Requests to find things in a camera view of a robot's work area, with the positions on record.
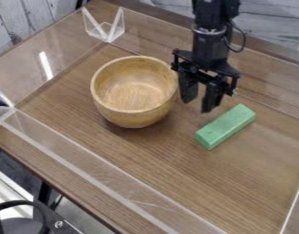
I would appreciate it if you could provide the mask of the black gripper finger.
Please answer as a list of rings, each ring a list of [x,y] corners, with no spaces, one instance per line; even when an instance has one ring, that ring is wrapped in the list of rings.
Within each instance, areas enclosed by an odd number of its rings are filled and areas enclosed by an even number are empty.
[[[198,96],[198,79],[193,73],[181,70],[178,72],[178,84],[181,99],[190,103]]]
[[[202,100],[202,112],[212,112],[221,105],[221,101],[229,84],[226,82],[210,82],[206,88],[206,95]]]

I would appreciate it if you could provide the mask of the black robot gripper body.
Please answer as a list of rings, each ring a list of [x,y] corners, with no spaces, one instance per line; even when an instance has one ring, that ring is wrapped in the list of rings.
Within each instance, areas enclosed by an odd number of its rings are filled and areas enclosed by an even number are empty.
[[[205,28],[193,29],[193,50],[176,49],[172,69],[178,73],[181,70],[194,74],[198,85],[208,86],[210,82],[229,84],[225,95],[236,94],[237,81],[241,72],[229,64],[229,52],[237,50],[232,47],[233,29],[224,27],[210,31]]]

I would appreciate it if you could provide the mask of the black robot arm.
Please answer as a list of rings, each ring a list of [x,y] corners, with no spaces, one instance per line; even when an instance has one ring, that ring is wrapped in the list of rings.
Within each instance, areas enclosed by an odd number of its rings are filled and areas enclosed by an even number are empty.
[[[193,49],[173,50],[172,69],[178,73],[180,95],[185,103],[206,86],[201,112],[212,112],[225,95],[236,94],[241,72],[229,64],[229,53],[240,53],[248,44],[244,30],[234,18],[241,0],[193,0]]]

